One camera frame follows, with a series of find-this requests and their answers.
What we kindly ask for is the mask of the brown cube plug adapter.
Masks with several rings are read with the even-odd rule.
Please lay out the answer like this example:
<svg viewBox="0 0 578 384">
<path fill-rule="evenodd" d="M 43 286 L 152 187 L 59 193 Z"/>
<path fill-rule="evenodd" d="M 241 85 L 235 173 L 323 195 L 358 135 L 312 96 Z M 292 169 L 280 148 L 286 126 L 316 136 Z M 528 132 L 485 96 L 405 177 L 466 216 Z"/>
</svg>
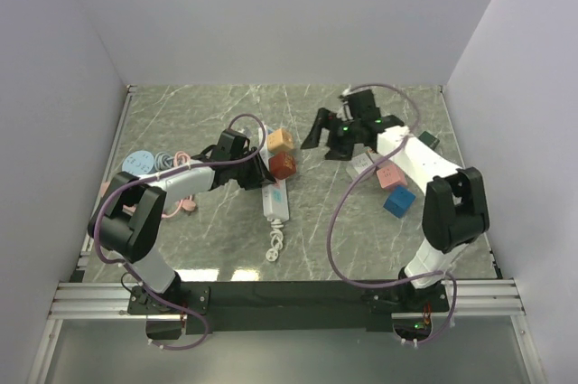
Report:
<svg viewBox="0 0 578 384">
<path fill-rule="evenodd" d="M 278 180 L 285 180 L 297 171 L 295 158 L 287 152 L 270 157 L 268 163 L 270 173 Z"/>
</svg>

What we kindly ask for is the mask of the plain white cube adapter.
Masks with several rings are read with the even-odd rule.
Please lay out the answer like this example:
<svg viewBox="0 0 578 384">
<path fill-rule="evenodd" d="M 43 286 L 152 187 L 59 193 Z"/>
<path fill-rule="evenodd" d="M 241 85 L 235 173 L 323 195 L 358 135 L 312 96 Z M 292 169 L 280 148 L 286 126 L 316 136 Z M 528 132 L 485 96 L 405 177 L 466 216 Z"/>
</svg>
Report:
<svg viewBox="0 0 578 384">
<path fill-rule="evenodd" d="M 376 171 L 376 166 L 374 165 L 374 163 L 369 167 L 363 169 L 361 167 L 356 166 L 353 162 L 351 162 L 351 160 L 348 161 L 347 163 L 346 172 L 352 180 L 355 180 L 358 177 L 360 177 L 363 174 L 363 172 L 368 168 L 371 168 L 370 173 L 374 173 Z"/>
</svg>

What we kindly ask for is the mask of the tan cube plug adapter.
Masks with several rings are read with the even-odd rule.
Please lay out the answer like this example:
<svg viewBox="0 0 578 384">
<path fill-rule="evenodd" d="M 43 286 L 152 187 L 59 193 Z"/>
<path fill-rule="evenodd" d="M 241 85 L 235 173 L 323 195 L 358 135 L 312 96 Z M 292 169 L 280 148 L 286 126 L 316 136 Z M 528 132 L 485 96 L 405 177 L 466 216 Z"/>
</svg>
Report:
<svg viewBox="0 0 578 384">
<path fill-rule="evenodd" d="M 267 135 L 267 150 L 276 155 L 281 152 L 292 152 L 294 150 L 294 140 L 291 133 L 285 128 L 278 128 Z"/>
</svg>

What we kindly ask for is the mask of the pink cube plug adapter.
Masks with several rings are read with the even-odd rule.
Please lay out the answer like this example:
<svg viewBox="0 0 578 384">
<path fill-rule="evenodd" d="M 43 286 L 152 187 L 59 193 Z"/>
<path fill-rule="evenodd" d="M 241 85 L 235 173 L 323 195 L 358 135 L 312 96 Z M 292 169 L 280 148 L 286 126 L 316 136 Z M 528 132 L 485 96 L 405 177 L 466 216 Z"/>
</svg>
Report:
<svg viewBox="0 0 578 384">
<path fill-rule="evenodd" d="M 376 170 L 379 185 L 384 190 L 393 190 L 397 186 L 407 186 L 404 172 L 393 163 L 384 164 Z"/>
</svg>

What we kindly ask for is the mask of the blue cube plug adapter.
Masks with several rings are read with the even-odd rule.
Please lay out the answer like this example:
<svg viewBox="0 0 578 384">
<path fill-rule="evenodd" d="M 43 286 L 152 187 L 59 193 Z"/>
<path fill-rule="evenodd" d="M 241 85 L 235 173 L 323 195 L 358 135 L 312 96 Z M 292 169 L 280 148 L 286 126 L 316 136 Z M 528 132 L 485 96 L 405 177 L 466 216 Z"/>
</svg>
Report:
<svg viewBox="0 0 578 384">
<path fill-rule="evenodd" d="M 415 195 L 406 187 L 398 185 L 387 197 L 383 207 L 398 219 L 403 218 L 415 201 Z"/>
</svg>

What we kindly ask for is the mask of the dark green cube adapter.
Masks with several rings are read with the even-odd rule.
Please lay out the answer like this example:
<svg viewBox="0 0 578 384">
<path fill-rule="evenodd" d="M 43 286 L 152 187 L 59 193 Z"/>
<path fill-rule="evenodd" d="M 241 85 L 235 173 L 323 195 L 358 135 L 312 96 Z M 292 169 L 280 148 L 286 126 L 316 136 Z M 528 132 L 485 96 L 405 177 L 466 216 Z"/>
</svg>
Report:
<svg viewBox="0 0 578 384">
<path fill-rule="evenodd" d="M 437 146 L 440 144 L 440 140 L 437 136 L 429 133 L 428 131 L 424 131 L 420 134 L 418 139 L 427 147 L 432 150 L 435 150 Z"/>
</svg>

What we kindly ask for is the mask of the light blue round socket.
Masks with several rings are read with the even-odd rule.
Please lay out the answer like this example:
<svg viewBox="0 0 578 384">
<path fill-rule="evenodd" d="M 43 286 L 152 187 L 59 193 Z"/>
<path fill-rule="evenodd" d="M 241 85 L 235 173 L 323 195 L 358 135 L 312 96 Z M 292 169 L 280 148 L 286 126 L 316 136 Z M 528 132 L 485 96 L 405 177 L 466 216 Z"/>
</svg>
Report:
<svg viewBox="0 0 578 384">
<path fill-rule="evenodd" d="M 135 151 L 125 158 L 121 170 L 135 176 L 154 173 L 154 155 L 146 150 Z"/>
</svg>

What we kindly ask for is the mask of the pink power strip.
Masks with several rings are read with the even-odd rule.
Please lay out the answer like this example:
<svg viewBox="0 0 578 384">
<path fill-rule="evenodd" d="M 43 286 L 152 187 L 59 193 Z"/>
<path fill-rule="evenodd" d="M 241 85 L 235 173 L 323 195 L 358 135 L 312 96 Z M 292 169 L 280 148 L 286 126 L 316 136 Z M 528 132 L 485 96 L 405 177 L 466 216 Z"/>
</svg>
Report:
<svg viewBox="0 0 578 384">
<path fill-rule="evenodd" d="M 100 197 L 103 197 L 105 195 L 109 185 L 110 185 L 110 182 L 105 182 L 105 183 L 102 183 L 100 185 L 100 190 L 99 190 L 99 196 Z"/>
</svg>

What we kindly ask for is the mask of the white power strip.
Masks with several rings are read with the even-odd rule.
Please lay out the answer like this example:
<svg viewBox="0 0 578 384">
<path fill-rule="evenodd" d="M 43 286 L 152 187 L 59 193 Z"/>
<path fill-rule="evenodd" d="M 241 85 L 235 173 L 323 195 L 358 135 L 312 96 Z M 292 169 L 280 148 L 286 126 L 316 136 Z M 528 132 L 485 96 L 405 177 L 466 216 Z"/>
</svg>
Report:
<svg viewBox="0 0 578 384">
<path fill-rule="evenodd" d="M 273 128 L 270 126 L 264 125 L 264 127 L 267 136 L 274 132 Z M 260 150 L 260 156 L 268 169 L 269 160 L 273 157 L 273 154 L 268 150 L 267 142 L 265 142 L 264 146 Z M 274 183 L 263 185 L 261 191 L 265 217 L 268 220 L 280 220 L 281 222 L 290 220 L 285 180 L 275 179 Z"/>
</svg>

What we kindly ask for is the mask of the white patterned cube adapter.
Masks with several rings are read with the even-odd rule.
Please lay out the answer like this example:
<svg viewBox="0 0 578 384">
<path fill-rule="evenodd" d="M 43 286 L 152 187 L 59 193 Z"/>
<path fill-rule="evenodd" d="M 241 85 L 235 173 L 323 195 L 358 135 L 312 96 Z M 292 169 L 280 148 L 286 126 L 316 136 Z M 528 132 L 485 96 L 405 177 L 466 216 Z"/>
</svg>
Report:
<svg viewBox="0 0 578 384">
<path fill-rule="evenodd" d="M 361 167 L 363 169 L 369 167 L 373 164 L 372 158 L 367 154 L 363 153 L 360 155 L 355 156 L 351 162 L 353 162 L 356 166 Z"/>
</svg>

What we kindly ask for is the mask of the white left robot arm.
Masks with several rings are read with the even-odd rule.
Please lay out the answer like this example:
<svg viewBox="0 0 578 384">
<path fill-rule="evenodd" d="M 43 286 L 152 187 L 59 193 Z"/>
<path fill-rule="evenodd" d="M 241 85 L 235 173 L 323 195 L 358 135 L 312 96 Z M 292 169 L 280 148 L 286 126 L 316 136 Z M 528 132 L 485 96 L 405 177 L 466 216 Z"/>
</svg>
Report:
<svg viewBox="0 0 578 384">
<path fill-rule="evenodd" d="M 259 154 L 266 143 L 265 127 L 259 129 L 259 136 L 259 146 L 254 147 L 246 135 L 227 129 L 215 145 L 185 164 L 141 177 L 121 172 L 111 180 L 88 234 L 104 262 L 126 265 L 148 286 L 148 302 L 159 313 L 174 311 L 181 301 L 176 287 L 180 277 L 155 246 L 164 210 L 231 181 L 244 190 L 273 183 L 275 178 Z"/>
</svg>

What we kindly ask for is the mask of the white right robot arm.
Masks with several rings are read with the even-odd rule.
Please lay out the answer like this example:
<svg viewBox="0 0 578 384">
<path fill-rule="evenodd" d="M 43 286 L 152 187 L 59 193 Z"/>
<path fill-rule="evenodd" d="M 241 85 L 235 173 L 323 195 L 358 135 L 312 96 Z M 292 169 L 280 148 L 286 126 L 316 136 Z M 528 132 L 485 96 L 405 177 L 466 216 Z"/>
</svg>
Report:
<svg viewBox="0 0 578 384">
<path fill-rule="evenodd" d="M 301 148 L 317 147 L 328 130 L 325 159 L 349 161 L 355 145 L 364 145 L 378 154 L 376 164 L 393 162 L 424 194 L 424 240 L 394 283 L 399 305 L 415 311 L 427 301 L 427 288 L 446 278 L 460 254 L 489 229 L 484 182 L 478 169 L 462 168 L 422 142 L 415 125 L 383 115 L 373 88 L 345 90 L 340 112 L 319 108 Z"/>
</svg>

